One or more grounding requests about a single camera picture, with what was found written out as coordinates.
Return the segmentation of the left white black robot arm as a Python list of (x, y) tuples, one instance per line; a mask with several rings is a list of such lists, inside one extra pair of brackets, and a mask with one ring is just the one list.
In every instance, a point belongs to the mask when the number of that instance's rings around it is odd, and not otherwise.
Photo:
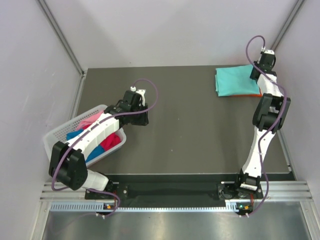
[(146, 91), (132, 87), (117, 104), (108, 106), (87, 129), (66, 142), (58, 141), (52, 147), (48, 173), (72, 190), (94, 189), (102, 198), (109, 198), (114, 187), (109, 179), (87, 169), (90, 153), (111, 134), (124, 125), (149, 124)]

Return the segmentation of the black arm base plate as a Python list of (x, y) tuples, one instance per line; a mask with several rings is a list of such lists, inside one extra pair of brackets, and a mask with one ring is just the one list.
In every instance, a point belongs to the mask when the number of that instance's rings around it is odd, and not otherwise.
[(260, 183), (257, 191), (250, 193), (236, 188), (237, 179), (237, 174), (114, 174), (109, 176), (103, 190), (118, 194), (122, 199), (140, 196), (206, 196), (214, 200), (263, 198)]

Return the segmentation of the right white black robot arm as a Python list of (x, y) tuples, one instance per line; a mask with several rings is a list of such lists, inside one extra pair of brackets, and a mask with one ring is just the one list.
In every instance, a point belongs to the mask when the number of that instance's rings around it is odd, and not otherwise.
[(247, 160), (240, 170), (233, 192), (239, 198), (245, 198), (250, 193), (258, 190), (262, 176), (262, 163), (268, 147), (284, 124), (290, 98), (285, 98), (277, 83), (277, 74), (273, 71), (276, 55), (273, 50), (261, 51), (258, 61), (254, 61), (254, 67), (250, 78), (255, 80), (260, 88), (262, 97), (253, 114), (254, 137)]

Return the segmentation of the teal t-shirt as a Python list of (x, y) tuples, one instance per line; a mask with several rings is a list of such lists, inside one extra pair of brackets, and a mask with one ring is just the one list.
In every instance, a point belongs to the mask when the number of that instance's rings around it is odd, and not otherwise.
[(250, 79), (252, 65), (216, 68), (215, 91), (219, 97), (236, 94), (261, 94), (255, 80)]

